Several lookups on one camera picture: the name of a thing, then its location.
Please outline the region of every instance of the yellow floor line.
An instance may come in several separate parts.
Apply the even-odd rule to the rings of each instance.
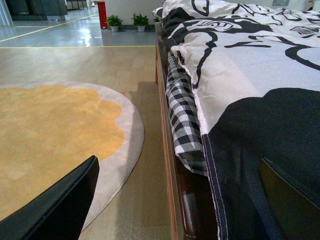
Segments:
[[[44,29],[40,29],[40,30],[37,30],[37,31],[32,31],[32,32],[28,32],[28,33],[25,33],[25,34],[22,34],[22,35],[13,36],[13,37],[10,37],[10,38],[7,38],[7,39],[3,39],[3,40],[0,40],[0,43],[1,43],[1,42],[4,42],[4,41],[11,40],[11,39],[20,38],[20,37],[22,37],[22,36],[26,36],[26,35],[29,35],[29,34],[34,34],[34,33],[37,33],[37,32],[43,31],[43,30],[47,30],[47,29],[51,29],[51,28],[54,28],[54,27],[58,27],[58,26],[61,26],[61,25],[65,25],[65,24],[68,24],[68,23],[71,23],[71,22],[74,22],[74,21],[78,21],[78,20],[81,20],[81,19],[86,19],[86,18],[95,16],[95,15],[98,15],[98,13],[97,13],[97,14],[90,15],[90,16],[85,16],[85,17],[82,17],[82,18],[79,18],[79,19],[67,21],[67,22],[64,22],[64,23],[61,23],[61,24],[58,24],[58,25],[49,26],[49,27],[46,27],[46,28],[44,28]]]
[[[156,45],[121,45],[121,46],[0,46],[0,49],[73,49],[73,48],[141,48]]]

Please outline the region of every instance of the red fire extinguisher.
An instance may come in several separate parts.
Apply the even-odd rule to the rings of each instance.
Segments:
[[[98,10],[99,10],[99,19],[100,19],[100,27],[101,29],[107,29],[107,10],[106,3],[104,1],[98,1]]]

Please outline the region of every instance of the yellow rug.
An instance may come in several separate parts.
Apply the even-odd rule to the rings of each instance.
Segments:
[[[125,183],[144,128],[122,94],[90,83],[0,86],[0,220],[96,155],[100,173],[85,228]]]

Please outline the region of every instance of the checkered sheet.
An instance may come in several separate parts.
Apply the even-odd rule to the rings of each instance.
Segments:
[[[200,128],[191,79],[168,53],[166,96],[176,156],[192,173],[207,176]]]

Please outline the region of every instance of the beige rug border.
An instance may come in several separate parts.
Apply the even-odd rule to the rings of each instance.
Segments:
[[[101,100],[117,103],[122,109],[115,123],[123,130],[124,141],[113,155],[103,160],[99,159],[99,176],[94,198],[82,228],[83,231],[115,197],[134,169],[143,147],[145,137],[144,124],[139,111],[133,103],[123,94],[106,86],[76,81],[46,81],[5,84],[1,85],[0,88],[28,89],[43,85],[62,85],[71,89],[92,89],[98,93],[98,97]],[[128,116],[132,116],[134,121],[128,122]]]

